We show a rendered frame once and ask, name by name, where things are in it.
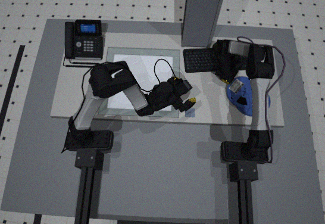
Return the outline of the black keyboard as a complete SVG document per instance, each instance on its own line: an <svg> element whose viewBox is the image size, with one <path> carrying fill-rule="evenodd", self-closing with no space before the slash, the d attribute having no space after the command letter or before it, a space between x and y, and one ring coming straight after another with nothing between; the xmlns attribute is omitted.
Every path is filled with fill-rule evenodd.
<svg viewBox="0 0 325 224"><path fill-rule="evenodd" d="M187 73L216 71L219 65L218 58L212 48L184 49L183 57L185 72ZM237 55L235 59L242 61L242 65L234 69L245 70L248 58Z"/></svg>

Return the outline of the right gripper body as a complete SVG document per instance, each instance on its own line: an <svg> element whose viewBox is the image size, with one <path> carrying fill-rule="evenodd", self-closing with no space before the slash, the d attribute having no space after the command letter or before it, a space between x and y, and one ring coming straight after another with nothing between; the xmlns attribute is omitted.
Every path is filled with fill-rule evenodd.
<svg viewBox="0 0 325 224"><path fill-rule="evenodd" d="M221 79L226 80L230 84L233 81L234 77L237 75L237 73L238 73L237 69L232 69L232 64L230 64L227 67L218 66L215 71L215 75L219 76L220 80Z"/></svg>

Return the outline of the grey ribbed column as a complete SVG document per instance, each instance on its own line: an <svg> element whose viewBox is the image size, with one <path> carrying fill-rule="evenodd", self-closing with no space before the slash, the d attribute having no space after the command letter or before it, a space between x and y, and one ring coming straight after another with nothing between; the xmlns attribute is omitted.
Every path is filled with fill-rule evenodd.
<svg viewBox="0 0 325 224"><path fill-rule="evenodd" d="M187 0L182 47L210 48L223 0Z"/></svg>

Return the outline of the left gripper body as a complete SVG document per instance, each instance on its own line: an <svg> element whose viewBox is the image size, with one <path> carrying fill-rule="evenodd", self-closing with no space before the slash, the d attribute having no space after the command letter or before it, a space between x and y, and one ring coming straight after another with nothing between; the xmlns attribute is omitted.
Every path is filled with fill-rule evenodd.
<svg viewBox="0 0 325 224"><path fill-rule="evenodd" d="M170 83L172 86L174 86L174 76L172 76L171 78L169 78L167 80L168 83ZM191 102L189 99L186 100L186 102L183 104L183 100L181 98L176 98L175 94L172 92L169 99L167 100L167 107L169 105L172 105L175 110L179 109L180 112L183 112L184 110L187 111L188 109L190 109L196 102Z"/></svg>

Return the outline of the black desk telephone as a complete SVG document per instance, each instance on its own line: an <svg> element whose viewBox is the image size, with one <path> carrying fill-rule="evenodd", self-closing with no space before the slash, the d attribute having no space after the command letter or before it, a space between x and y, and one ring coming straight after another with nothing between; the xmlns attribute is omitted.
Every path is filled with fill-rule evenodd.
<svg viewBox="0 0 325 224"><path fill-rule="evenodd" d="M101 60L102 44L101 20L65 22L64 60Z"/></svg>

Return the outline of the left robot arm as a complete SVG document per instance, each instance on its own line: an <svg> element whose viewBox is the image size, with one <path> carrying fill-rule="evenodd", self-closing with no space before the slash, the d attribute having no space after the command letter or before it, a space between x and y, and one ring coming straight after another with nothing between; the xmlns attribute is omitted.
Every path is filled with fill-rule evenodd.
<svg viewBox="0 0 325 224"><path fill-rule="evenodd" d="M119 70L122 71L118 72ZM118 72L118 73L116 73ZM114 74L112 78L112 74ZM112 78L112 79L111 79ZM70 132L65 147L70 148L108 148L110 146L111 132L109 130L91 131L92 120L103 101L121 91L132 103L138 116L152 115L167 106L168 99L173 92L176 98L180 98L192 89L187 80L177 80L172 86L168 82L154 85L153 91L144 94L131 73L119 64L101 64L90 71L89 86L83 105L71 116L68 125ZM100 135L101 134L101 135ZM76 145L75 145L76 144Z"/></svg>

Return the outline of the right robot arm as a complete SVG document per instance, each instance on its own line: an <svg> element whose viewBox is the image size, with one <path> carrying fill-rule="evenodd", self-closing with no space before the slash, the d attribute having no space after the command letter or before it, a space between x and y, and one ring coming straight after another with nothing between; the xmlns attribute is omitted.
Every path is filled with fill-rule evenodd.
<svg viewBox="0 0 325 224"><path fill-rule="evenodd" d="M236 60L235 56L248 57L246 75L250 80L252 89L252 123L249 138L246 143L226 141L224 143L225 158L230 160L268 161L268 149L271 146L267 120L272 144L273 130L271 130L269 120L266 92L270 86L270 79L273 78L275 72L273 49L267 46L219 39L212 46L212 49L221 67L232 64L232 68L238 68L242 65L242 61ZM264 62L261 62L262 60Z"/></svg>

